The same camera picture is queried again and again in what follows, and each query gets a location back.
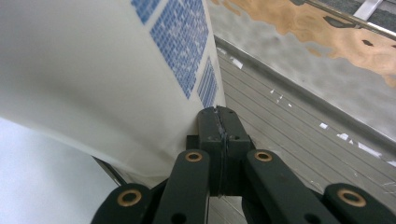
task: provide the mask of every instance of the gray slatted surface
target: gray slatted surface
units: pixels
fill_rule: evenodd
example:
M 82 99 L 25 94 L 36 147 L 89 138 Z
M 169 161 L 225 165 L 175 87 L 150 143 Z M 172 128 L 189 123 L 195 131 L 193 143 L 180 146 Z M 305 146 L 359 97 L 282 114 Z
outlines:
M 219 43 L 218 47 L 235 50 Z M 396 168 L 387 163 L 395 161 L 393 143 L 363 131 L 361 124 L 238 54 L 242 69 L 233 64 L 233 55 L 218 51 L 226 103 L 256 146 L 273 150 L 316 191 L 331 183 L 350 183 L 396 212 Z M 321 123 L 328 128 L 321 128 Z M 348 134 L 347 140 L 337 136 L 342 133 Z M 362 150 L 359 143 L 381 156 Z

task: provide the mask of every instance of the blue label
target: blue label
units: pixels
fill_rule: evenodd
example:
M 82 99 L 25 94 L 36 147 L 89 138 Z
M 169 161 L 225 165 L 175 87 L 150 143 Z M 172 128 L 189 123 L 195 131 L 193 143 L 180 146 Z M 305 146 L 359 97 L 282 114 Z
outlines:
M 215 77 L 210 58 L 207 58 L 204 74 L 201 83 L 198 86 L 198 95 L 201 98 L 204 108 L 210 107 L 215 102 L 216 92 L 218 91 L 218 83 Z
M 202 1 L 169 0 L 150 34 L 190 99 L 208 36 Z
M 143 24 L 149 20 L 160 0 L 132 0 L 132 5 L 136 8 L 137 15 Z

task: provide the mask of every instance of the blue barcode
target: blue barcode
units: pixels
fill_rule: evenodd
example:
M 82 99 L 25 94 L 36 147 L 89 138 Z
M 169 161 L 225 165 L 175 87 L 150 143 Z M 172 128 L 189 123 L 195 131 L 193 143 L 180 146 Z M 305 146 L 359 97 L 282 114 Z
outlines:
M 218 83 L 215 77 L 210 58 L 207 58 L 204 74 L 201 83 L 198 86 L 198 95 L 201 98 L 204 108 L 210 107 L 215 102 L 216 92 L 218 91 Z
M 150 34 L 190 99 L 208 36 L 202 0 L 169 0 Z
M 131 2 L 143 24 L 146 24 L 159 3 L 160 0 L 132 0 Z

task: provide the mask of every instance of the brass ring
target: brass ring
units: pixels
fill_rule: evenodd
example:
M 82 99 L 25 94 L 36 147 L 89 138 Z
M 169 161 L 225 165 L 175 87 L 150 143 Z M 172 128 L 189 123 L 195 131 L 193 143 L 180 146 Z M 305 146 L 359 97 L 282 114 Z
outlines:
M 201 153 L 198 152 L 190 152 L 186 155 L 187 161 L 200 161 L 202 159 Z
M 356 197 L 357 201 L 348 199 L 346 197 L 346 194 L 350 194 L 350 195 Z M 352 191 L 350 189 L 340 189 L 340 190 L 338 190 L 337 195 L 344 203 L 348 203 L 355 207 L 364 207 L 367 204 L 366 200 L 364 200 L 364 198 L 361 197 L 361 195 L 359 195 L 357 192 Z
M 134 194 L 135 198 L 132 199 L 131 201 L 126 201 L 124 200 L 124 196 L 127 194 Z M 117 203 L 123 207 L 129 207 L 132 205 L 137 204 L 140 200 L 142 199 L 142 193 L 140 193 L 139 190 L 137 189 L 128 189 L 125 190 L 123 193 L 121 193 L 117 199 Z
M 254 157 L 259 161 L 271 161 L 272 160 L 272 156 L 266 152 L 256 152 L 256 154 L 254 154 Z

